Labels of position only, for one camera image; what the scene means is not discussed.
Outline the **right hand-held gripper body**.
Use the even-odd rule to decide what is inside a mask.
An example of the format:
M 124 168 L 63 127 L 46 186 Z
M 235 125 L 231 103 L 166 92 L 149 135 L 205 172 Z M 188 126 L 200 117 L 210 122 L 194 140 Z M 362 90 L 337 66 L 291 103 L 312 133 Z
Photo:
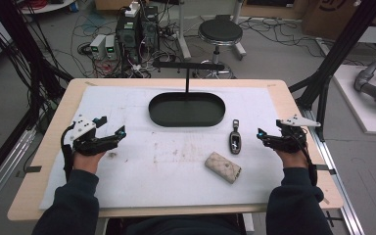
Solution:
M 276 142 L 274 149 L 286 153 L 297 153 L 306 146 L 306 132 L 303 126 L 320 127 L 321 123 L 298 115 L 282 119 L 285 124 L 280 128 L 282 136 Z

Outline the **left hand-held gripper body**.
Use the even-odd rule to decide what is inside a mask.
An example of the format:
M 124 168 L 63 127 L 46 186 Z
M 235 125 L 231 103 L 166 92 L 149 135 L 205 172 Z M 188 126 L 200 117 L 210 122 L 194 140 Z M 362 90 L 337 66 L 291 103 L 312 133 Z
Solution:
M 108 150 L 106 143 L 95 136 L 97 127 L 93 119 L 79 115 L 78 119 L 64 131 L 64 134 L 71 132 L 72 147 L 84 156 L 94 156 Z

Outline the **person's left hand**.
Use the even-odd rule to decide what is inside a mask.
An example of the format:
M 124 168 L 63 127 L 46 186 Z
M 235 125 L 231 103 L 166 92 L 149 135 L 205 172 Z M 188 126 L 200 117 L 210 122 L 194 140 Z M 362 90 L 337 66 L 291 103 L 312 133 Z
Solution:
M 95 174 L 98 169 L 99 161 L 104 155 L 105 153 L 99 153 L 94 156 L 84 156 L 79 152 L 75 152 L 73 154 L 73 168 Z

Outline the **black car key fob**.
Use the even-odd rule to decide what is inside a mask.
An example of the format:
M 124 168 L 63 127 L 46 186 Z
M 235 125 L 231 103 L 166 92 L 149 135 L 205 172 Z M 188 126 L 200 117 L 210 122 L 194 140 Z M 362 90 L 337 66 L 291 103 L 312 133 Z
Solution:
M 229 146 L 230 152 L 233 155 L 238 155 L 241 151 L 242 142 L 241 142 L 241 135 L 238 132 L 239 129 L 239 120 L 234 119 L 232 121 L 233 130 L 230 132 L 229 135 Z

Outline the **wooden table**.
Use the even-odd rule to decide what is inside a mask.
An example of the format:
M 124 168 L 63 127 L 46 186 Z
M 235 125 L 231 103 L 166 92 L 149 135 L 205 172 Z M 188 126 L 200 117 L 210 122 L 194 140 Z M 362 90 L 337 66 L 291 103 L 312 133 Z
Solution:
M 12 203 L 8 217 L 13 221 L 36 220 L 51 206 L 54 191 L 66 181 L 63 172 L 64 161 L 61 155 L 61 141 L 69 139 L 64 134 L 66 128 L 78 118 L 75 114 L 86 88 L 91 86 L 119 87 L 160 87 L 164 92 L 180 92 L 185 82 L 183 79 L 96 79 L 80 78 L 72 81 L 62 98 L 49 129 L 32 162 L 33 166 L 42 165 L 40 172 L 25 176 L 22 186 Z M 265 88 L 275 107 L 277 118 L 289 118 L 298 111 L 286 83 L 282 80 L 252 79 L 194 79 L 190 83 L 194 92 L 211 92 L 214 87 L 250 87 Z M 160 208 L 113 208 L 101 207 L 102 217 L 199 214 L 225 212 L 263 212 L 266 204 L 217 205 L 217 206 L 178 206 Z

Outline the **black tape strip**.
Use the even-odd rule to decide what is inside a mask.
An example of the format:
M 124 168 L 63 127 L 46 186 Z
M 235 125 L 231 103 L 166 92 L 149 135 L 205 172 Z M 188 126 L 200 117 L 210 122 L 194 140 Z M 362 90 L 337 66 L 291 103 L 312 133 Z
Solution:
M 316 170 L 328 171 L 331 175 L 337 174 L 336 169 L 330 168 L 327 164 L 315 164 L 314 167 Z
M 40 172 L 42 165 L 28 166 L 26 169 L 19 170 L 16 177 L 24 178 L 28 173 Z

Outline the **white table mat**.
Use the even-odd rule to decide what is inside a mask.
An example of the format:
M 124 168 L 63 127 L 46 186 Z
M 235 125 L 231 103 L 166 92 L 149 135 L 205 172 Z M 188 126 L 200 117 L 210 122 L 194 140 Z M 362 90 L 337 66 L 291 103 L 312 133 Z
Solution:
M 148 105 L 160 87 L 91 86 L 76 115 L 107 117 L 98 136 L 125 126 L 126 137 L 100 161 L 96 196 L 104 209 L 265 204 L 283 177 L 276 154 L 257 139 L 261 128 L 278 134 L 277 114 L 265 88 L 214 87 L 226 107 L 211 127 L 162 127 L 149 117 Z M 242 147 L 230 152 L 232 121 L 239 120 Z M 217 152 L 242 170 L 230 184 L 205 166 Z

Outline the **grey power supply unit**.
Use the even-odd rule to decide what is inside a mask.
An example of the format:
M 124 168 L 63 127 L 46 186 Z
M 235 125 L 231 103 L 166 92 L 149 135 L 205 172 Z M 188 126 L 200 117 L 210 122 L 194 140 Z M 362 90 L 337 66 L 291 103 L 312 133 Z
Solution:
M 106 36 L 105 49 L 109 60 L 116 60 L 118 58 L 116 38 L 112 34 Z
M 92 56 L 95 60 L 103 60 L 106 56 L 106 36 L 104 34 L 97 35 L 90 43 Z

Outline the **white floor board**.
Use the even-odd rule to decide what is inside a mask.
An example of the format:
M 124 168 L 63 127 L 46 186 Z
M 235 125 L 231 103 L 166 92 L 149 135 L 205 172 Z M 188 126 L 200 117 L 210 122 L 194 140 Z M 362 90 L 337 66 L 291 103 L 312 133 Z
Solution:
M 334 74 L 334 80 L 363 132 L 376 134 L 376 102 L 353 88 L 355 78 L 362 70 L 362 66 L 341 65 Z

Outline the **black computer tower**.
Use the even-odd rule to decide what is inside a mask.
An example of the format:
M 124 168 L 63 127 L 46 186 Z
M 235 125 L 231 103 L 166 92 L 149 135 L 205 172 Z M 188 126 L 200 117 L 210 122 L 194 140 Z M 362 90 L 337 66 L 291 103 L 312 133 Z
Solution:
M 143 41 L 145 48 L 149 52 L 159 49 L 158 43 L 158 23 L 159 12 L 157 6 L 145 6 L 140 12 Z
M 122 60 L 129 64 L 139 64 L 141 61 L 139 15 L 127 17 L 125 14 L 121 14 L 117 20 L 116 34 Z

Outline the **black T-shaped stand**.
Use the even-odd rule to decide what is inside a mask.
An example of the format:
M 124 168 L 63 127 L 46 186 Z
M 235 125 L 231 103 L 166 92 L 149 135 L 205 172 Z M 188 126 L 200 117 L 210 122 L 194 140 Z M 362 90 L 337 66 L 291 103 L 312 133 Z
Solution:
M 190 87 L 190 70 L 212 70 L 212 71 L 223 71 L 225 69 L 224 65 L 217 64 L 199 64 L 199 63 L 181 63 L 181 62 L 162 62 L 155 60 L 152 63 L 154 68 L 157 68 L 160 71 L 162 68 L 167 69 L 186 69 L 185 77 L 185 92 L 189 92 Z

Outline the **black round stool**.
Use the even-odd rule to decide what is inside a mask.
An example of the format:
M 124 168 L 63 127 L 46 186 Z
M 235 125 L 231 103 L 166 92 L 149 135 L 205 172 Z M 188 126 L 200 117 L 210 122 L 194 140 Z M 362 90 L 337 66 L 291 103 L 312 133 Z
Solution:
M 228 17 L 217 16 L 212 20 L 204 21 L 200 24 L 198 36 L 203 41 L 214 46 L 212 58 L 210 60 L 202 61 L 202 64 L 224 65 L 225 69 L 221 71 L 195 70 L 193 72 L 193 76 L 198 78 L 233 78 L 234 73 L 232 69 L 219 60 L 219 47 L 234 46 L 236 43 L 238 43 L 243 36 L 242 28 L 236 23 L 232 22 Z

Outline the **white power strip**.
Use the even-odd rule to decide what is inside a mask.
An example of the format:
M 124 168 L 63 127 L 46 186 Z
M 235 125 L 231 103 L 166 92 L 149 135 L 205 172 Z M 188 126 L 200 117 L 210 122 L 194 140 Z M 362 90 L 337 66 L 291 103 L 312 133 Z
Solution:
M 137 1 L 132 1 L 129 6 L 126 8 L 125 15 L 129 18 L 135 18 L 138 14 L 139 10 L 141 8 L 141 5 Z

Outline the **cardboard box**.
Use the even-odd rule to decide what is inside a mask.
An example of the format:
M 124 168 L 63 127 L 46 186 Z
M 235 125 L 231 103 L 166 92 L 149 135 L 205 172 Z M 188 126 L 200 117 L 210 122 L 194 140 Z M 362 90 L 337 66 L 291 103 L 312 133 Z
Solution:
M 336 40 L 362 0 L 309 0 L 302 19 L 303 34 Z M 359 42 L 376 43 L 376 17 Z

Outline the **aluminium rail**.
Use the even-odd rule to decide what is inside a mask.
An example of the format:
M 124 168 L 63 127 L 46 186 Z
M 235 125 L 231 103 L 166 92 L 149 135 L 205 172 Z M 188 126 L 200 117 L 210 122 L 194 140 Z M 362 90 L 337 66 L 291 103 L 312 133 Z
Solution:
M 324 161 L 324 164 L 335 183 L 335 186 L 343 200 L 343 206 L 340 208 L 340 213 L 344 224 L 346 225 L 350 235 L 365 235 L 358 216 L 353 208 L 353 204 L 347 193 L 343 180 L 341 178 L 340 172 L 333 160 L 333 157 L 328 149 L 325 142 L 321 140 L 319 134 L 316 132 L 314 127 L 308 129 L 310 136 L 314 141 L 314 145 L 317 147 L 320 157 Z
M 0 150 L 0 193 L 8 185 L 10 179 L 23 178 L 34 157 L 40 133 L 36 127 L 24 130 L 18 137 L 10 138 L 10 143 Z

